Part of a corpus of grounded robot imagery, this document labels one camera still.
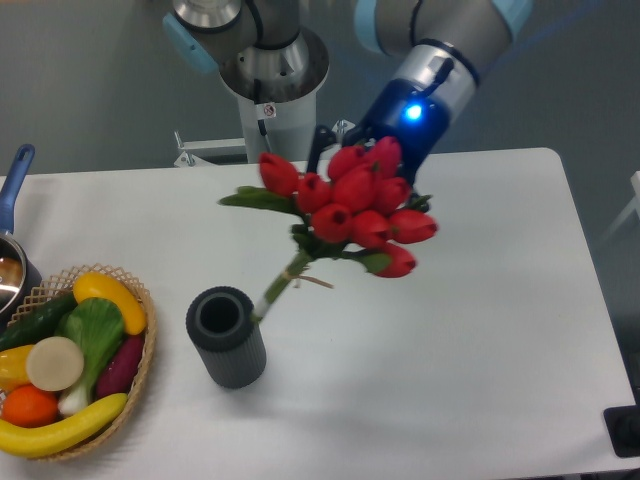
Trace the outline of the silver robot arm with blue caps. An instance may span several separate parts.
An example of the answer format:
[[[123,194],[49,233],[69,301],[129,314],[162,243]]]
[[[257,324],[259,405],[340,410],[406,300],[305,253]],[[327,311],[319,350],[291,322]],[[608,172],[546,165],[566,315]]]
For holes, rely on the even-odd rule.
[[[529,1],[359,1],[353,24],[367,49],[400,59],[362,119],[330,129],[316,121],[328,49],[301,21],[296,1],[176,1],[163,28],[195,70],[217,73],[236,97],[250,162],[269,151],[315,171],[329,148],[392,136],[413,181],[514,42]]]

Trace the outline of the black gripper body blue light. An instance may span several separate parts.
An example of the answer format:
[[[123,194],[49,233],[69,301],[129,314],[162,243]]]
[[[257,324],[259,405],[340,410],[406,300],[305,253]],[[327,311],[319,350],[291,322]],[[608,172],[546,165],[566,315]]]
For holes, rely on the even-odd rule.
[[[440,86],[432,82],[419,89],[409,80],[391,80],[341,144],[394,137],[402,153],[401,176],[413,186],[419,168],[450,124],[448,109],[435,100]]]

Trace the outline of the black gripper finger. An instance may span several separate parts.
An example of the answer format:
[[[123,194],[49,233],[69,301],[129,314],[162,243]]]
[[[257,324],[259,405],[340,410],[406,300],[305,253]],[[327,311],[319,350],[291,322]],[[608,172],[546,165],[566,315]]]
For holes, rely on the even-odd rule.
[[[306,172],[316,173],[321,154],[336,143],[337,137],[333,130],[325,125],[317,125],[307,157]]]

